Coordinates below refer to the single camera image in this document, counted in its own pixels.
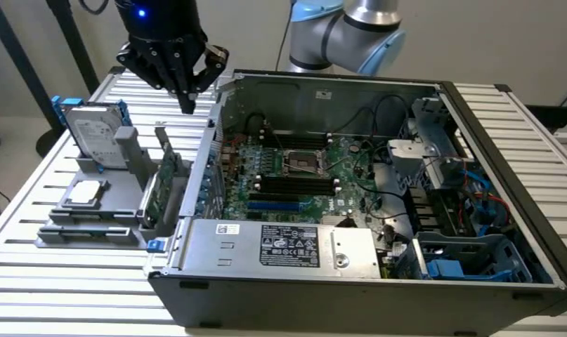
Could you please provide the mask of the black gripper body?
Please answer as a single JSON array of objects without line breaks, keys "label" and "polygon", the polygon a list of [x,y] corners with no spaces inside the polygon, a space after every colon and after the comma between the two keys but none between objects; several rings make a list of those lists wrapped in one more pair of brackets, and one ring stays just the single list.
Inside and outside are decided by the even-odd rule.
[{"label": "black gripper body", "polygon": [[169,41],[206,35],[200,26],[194,0],[114,1],[128,34],[146,41]]}]

